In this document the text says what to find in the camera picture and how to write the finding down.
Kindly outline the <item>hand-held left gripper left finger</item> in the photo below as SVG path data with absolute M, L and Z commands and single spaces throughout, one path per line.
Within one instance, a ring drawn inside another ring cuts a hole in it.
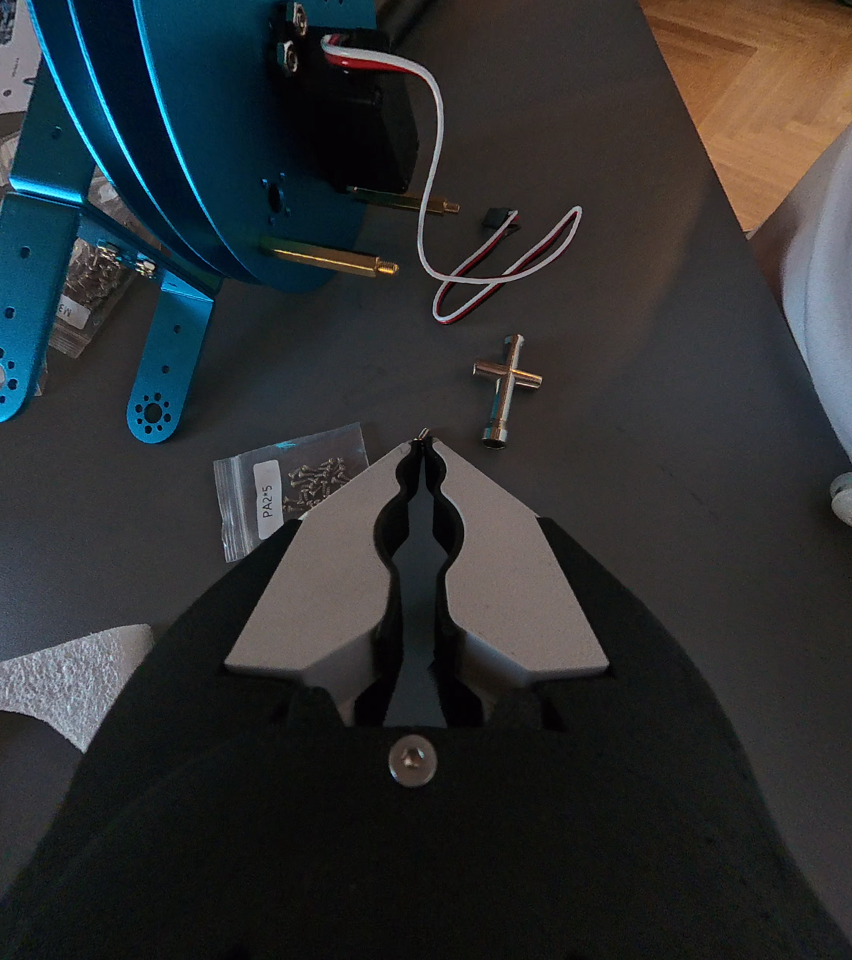
M 347 725 L 384 718 L 403 661 L 399 573 L 425 443 L 400 443 L 309 510 L 225 660 L 321 688 Z

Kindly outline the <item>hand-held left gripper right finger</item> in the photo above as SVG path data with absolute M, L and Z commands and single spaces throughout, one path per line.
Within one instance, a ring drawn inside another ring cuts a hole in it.
M 447 554 L 432 662 L 447 724 L 480 727 L 514 690 L 605 674 L 609 659 L 540 516 L 436 438 L 426 439 L 426 480 Z

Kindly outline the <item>zip bag of tiny screws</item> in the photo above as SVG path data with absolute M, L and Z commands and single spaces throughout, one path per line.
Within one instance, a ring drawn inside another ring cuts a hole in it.
M 358 422 L 216 461 L 225 560 L 243 559 L 368 465 Z

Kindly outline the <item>blue metal toy robot arm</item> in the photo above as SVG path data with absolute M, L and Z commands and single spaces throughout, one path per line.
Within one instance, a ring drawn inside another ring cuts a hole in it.
M 158 282 L 127 406 L 168 440 L 222 282 L 310 292 L 393 275 L 361 204 L 415 210 L 418 133 L 391 53 L 432 2 L 26 2 L 43 61 L 0 206 L 0 424 L 39 384 L 74 242 Z

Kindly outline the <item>dark grey desk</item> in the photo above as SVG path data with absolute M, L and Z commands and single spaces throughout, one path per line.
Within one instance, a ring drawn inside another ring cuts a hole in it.
M 312 294 L 230 283 L 174 439 L 125 405 L 157 293 L 134 289 L 86 356 L 0 425 L 0 661 L 130 623 L 168 626 L 227 570 L 213 463 L 361 421 L 380 457 L 431 427 L 555 519 L 679 641 L 729 716 L 793 856 L 852 942 L 848 464 L 634 2 L 438 2 L 403 52 L 447 109 L 428 250 L 454 266 L 491 206 L 576 242 L 452 327 L 432 319 L 408 214 L 360 248 L 393 280 Z M 481 436 L 526 338 L 507 446 Z

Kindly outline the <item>silver cross wrench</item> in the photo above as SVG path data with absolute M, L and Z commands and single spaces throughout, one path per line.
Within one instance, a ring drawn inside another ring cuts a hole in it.
M 478 359 L 472 367 L 474 377 L 495 383 L 492 409 L 481 436 L 481 443 L 488 449 L 503 450 L 507 446 L 508 419 L 515 391 L 536 391 L 542 387 L 543 378 L 539 374 L 520 368 L 525 343 L 522 334 L 511 334 L 504 339 L 504 359 L 501 362 Z

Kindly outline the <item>white foam packing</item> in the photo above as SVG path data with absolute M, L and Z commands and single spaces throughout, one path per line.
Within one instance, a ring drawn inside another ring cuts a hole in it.
M 0 713 L 48 724 L 85 753 L 154 644 L 149 625 L 128 625 L 0 662 Z

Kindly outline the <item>pile of small zip bags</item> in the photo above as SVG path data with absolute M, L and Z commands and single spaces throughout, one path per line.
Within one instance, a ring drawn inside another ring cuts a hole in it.
M 9 174 L 19 145 L 18 133 L 0 138 L 0 190 L 9 186 Z M 124 205 L 107 177 L 96 170 L 88 192 L 94 208 L 142 237 L 146 233 Z M 49 339 L 49 346 L 78 358 L 122 298 L 133 271 L 111 259 L 98 246 L 78 238 Z

